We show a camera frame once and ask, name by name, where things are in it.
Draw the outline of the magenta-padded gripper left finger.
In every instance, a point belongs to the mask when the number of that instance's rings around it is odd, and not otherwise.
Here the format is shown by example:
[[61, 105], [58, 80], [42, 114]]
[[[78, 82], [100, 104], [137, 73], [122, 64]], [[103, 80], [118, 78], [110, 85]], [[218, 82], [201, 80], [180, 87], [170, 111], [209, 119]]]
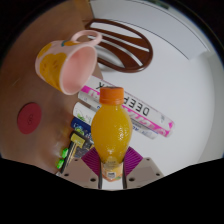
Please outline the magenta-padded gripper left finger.
[[101, 161], [94, 148], [81, 158], [70, 152], [57, 175], [84, 188], [102, 188]]

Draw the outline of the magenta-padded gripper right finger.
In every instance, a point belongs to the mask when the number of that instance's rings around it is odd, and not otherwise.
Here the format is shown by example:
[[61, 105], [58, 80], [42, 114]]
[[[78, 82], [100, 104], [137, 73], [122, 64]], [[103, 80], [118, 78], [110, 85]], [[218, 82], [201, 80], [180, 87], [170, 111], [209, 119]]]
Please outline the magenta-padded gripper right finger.
[[159, 180], [163, 173], [149, 157], [142, 157], [129, 147], [123, 160], [123, 188], [134, 189], [143, 187]]

